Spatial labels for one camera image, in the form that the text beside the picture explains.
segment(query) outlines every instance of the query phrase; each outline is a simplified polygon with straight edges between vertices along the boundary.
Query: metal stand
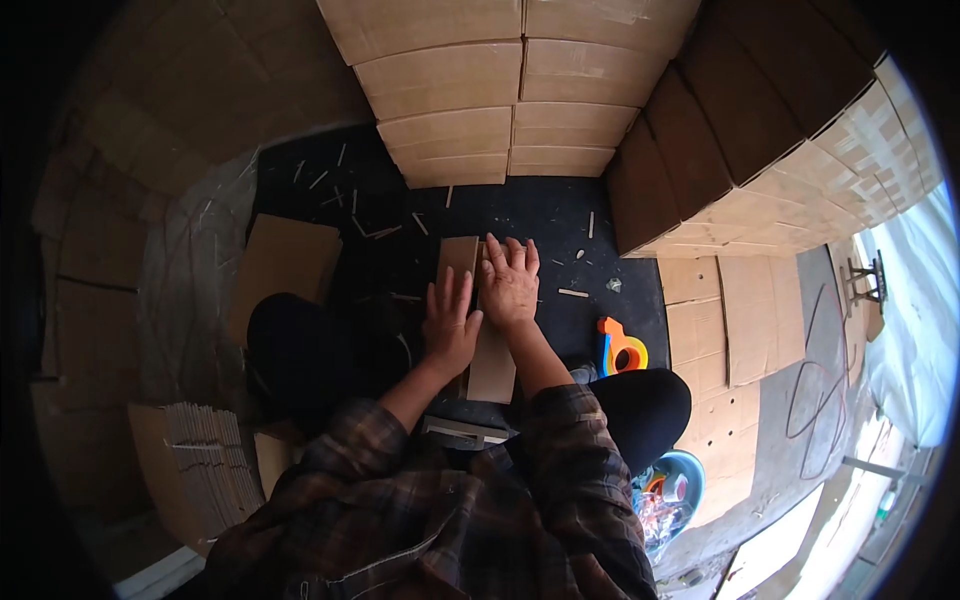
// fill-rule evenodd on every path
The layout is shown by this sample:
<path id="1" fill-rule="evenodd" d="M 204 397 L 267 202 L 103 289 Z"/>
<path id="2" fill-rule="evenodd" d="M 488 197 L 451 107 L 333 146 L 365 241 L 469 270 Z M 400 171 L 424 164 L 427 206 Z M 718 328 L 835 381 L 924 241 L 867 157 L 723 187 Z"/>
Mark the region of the metal stand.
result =
<path id="1" fill-rule="evenodd" d="M 883 256 L 880 254 L 880 251 L 876 251 L 876 258 L 873 260 L 872 268 L 870 269 L 857 269 L 853 266 L 853 261 L 850 258 L 847 258 L 847 268 L 850 270 L 850 278 L 844 279 L 844 283 L 850 286 L 853 291 L 853 297 L 847 299 L 848 302 L 856 305 L 861 300 L 869 300 L 876 302 L 880 306 L 880 314 L 883 314 L 883 303 L 887 300 L 887 280 L 886 276 L 883 273 Z M 866 292 L 857 292 L 856 291 L 856 282 L 865 280 L 870 284 L 870 280 L 867 278 L 869 276 L 874 276 L 876 280 L 876 287 L 873 287 Z M 847 290 L 844 290 L 844 297 L 847 295 Z"/>

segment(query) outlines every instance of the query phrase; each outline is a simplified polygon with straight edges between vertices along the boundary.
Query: knee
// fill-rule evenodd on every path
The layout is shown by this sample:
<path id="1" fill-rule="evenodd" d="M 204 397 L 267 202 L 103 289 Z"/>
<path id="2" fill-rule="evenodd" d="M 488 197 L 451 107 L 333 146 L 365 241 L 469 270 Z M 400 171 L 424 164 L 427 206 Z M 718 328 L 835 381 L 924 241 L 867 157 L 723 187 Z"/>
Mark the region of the knee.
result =
<path id="1" fill-rule="evenodd" d="M 676 407 L 678 412 L 685 415 L 684 422 L 689 420 L 693 400 L 690 387 L 686 385 L 686 382 L 669 369 L 650 369 L 648 371 L 654 378 L 654 385 L 660 391 L 660 396 L 667 399 L 669 406 Z"/>

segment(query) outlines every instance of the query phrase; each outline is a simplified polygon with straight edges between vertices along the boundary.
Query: white plastic sheet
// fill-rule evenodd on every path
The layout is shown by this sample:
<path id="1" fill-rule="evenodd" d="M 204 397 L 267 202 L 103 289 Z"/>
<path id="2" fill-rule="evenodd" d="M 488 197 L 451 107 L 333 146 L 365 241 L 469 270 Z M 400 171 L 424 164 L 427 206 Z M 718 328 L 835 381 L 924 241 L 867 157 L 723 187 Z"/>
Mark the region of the white plastic sheet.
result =
<path id="1" fill-rule="evenodd" d="M 864 259 L 883 254 L 886 325 L 864 369 L 877 405 L 913 444 L 943 441 L 960 346 L 956 224 L 941 183 L 903 214 L 857 236 Z"/>

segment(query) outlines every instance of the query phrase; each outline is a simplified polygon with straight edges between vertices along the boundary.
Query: plastic bag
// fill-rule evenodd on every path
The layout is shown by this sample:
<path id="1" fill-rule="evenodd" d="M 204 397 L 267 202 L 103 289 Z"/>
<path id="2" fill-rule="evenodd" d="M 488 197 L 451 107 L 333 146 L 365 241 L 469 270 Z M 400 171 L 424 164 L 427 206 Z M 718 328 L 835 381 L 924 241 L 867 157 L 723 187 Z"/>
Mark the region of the plastic bag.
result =
<path id="1" fill-rule="evenodd" d="M 658 493 L 634 492 L 634 510 L 643 527 L 643 549 L 651 564 L 660 562 L 663 551 L 693 517 L 687 502 L 667 502 Z"/>

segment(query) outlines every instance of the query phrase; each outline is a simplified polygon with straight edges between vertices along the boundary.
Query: right hand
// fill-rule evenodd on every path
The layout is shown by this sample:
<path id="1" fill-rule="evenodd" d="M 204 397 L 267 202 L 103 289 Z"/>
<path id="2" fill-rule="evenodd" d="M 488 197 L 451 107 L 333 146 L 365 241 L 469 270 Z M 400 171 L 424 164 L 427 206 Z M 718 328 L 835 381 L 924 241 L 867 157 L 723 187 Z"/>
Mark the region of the right hand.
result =
<path id="1" fill-rule="evenodd" d="M 540 255 L 533 240 L 524 249 L 512 237 L 507 238 L 510 261 L 492 233 L 487 234 L 490 259 L 481 265 L 483 281 L 480 303 L 484 312 L 502 332 L 531 323 L 537 314 L 537 291 L 540 288 Z"/>

